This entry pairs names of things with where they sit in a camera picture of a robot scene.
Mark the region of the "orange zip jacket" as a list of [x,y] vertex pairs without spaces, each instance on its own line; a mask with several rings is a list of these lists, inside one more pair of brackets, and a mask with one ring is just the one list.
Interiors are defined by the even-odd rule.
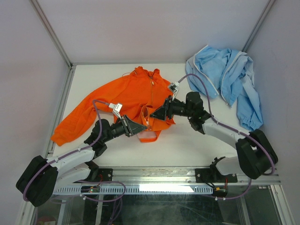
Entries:
[[99,109],[111,113],[109,104],[122,104],[121,115],[147,126],[147,132],[139,140],[154,142],[161,131],[175,124],[173,119],[158,120],[150,117],[172,93],[170,82],[164,79],[158,68],[148,71],[136,67],[130,74],[115,79],[91,92],[56,127],[51,140],[58,146],[72,142],[82,136],[94,123]]

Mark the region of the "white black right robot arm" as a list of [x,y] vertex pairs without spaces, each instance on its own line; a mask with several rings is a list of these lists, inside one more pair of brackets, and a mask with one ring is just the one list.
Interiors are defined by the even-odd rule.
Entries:
[[261,175],[274,173],[278,157],[264,132],[256,129],[246,134],[220,122],[204,109],[198,92],[189,92],[185,102],[169,96],[150,117],[167,120],[174,115],[187,117],[195,131],[215,137],[236,150],[235,157],[214,159],[210,164],[212,180],[221,181],[226,175],[235,173],[243,173],[255,180]]

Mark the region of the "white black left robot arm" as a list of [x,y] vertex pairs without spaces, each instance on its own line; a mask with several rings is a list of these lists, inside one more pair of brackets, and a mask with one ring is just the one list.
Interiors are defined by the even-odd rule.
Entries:
[[122,135],[132,137],[146,128],[126,115],[113,124],[106,119],[98,120],[77,149],[51,158],[34,157],[18,179],[16,188],[24,200],[38,207],[46,203],[54,191],[73,182],[98,182],[100,169],[93,160],[105,152],[106,142]]

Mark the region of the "light blue zip jacket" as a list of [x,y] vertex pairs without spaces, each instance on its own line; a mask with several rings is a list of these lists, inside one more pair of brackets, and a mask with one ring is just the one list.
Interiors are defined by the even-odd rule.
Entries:
[[243,128],[254,131],[263,125],[254,63],[245,52],[207,45],[187,60],[185,72],[192,91],[211,99],[221,96],[229,106],[236,104]]

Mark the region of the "aluminium front rail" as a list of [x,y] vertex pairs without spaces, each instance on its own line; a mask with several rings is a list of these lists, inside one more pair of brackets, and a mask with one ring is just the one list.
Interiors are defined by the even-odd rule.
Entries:
[[[123,183],[182,183],[196,184],[193,167],[114,167],[112,181]],[[237,177],[237,183],[230,185],[246,185],[249,178],[243,173],[232,174]]]

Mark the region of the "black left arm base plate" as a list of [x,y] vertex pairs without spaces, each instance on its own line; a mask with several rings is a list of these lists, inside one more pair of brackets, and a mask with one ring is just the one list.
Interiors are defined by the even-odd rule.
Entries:
[[85,183],[100,183],[103,181],[112,181],[113,169],[112,168],[98,168],[92,169],[88,174],[87,178],[79,179],[76,182],[85,182]]

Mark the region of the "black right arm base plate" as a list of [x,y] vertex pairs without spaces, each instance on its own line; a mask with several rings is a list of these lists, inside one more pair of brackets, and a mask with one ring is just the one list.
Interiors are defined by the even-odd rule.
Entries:
[[210,168],[195,169],[196,183],[237,183],[237,177],[232,174],[222,175],[218,170]]

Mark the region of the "left aluminium corner post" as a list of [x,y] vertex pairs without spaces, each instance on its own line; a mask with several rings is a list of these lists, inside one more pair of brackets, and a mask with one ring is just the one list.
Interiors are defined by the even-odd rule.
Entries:
[[63,61],[67,65],[68,68],[72,68],[73,63],[71,62],[69,56],[67,55],[65,49],[63,48],[58,36],[56,35],[49,19],[47,18],[44,10],[42,9],[38,0],[29,0],[31,6],[33,7],[34,11],[36,12],[37,16],[39,17],[42,25],[44,26],[46,32],[48,33],[50,39],[52,40],[54,46],[56,47],[57,51],[59,52],[60,56],[62,57]]

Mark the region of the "aluminium corner post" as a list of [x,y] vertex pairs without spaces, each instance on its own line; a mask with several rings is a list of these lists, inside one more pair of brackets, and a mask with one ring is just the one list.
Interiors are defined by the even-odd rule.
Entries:
[[50,39],[52,40],[54,46],[56,47],[57,51],[59,52],[60,56],[62,57],[63,61],[67,65],[68,68],[72,68],[73,63],[71,62],[69,56],[67,55],[65,49],[63,48],[58,36],[56,35],[49,19],[47,18],[44,10],[42,9],[38,0],[29,0],[31,6],[33,7],[34,11],[36,12],[37,16],[39,17],[42,25],[44,26],[46,32],[48,33]]
[[271,12],[271,10],[276,2],[277,2],[276,0],[268,0],[267,1],[266,5],[264,6],[260,16],[258,17],[258,20],[256,21],[253,29],[251,30],[243,48],[242,48],[243,52],[247,52],[249,50],[250,46],[252,45],[254,39],[258,35],[262,25],[264,24],[267,16]]

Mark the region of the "right aluminium corner post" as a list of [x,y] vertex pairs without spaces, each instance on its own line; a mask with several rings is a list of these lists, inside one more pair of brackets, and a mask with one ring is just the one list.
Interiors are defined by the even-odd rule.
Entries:
[[258,20],[256,21],[253,29],[251,30],[243,48],[242,48],[243,52],[247,52],[249,50],[250,46],[252,45],[254,39],[258,35],[262,25],[264,24],[267,16],[271,12],[271,10],[276,2],[277,2],[276,0],[268,0],[267,1],[266,5],[264,6],[260,16],[258,17]]

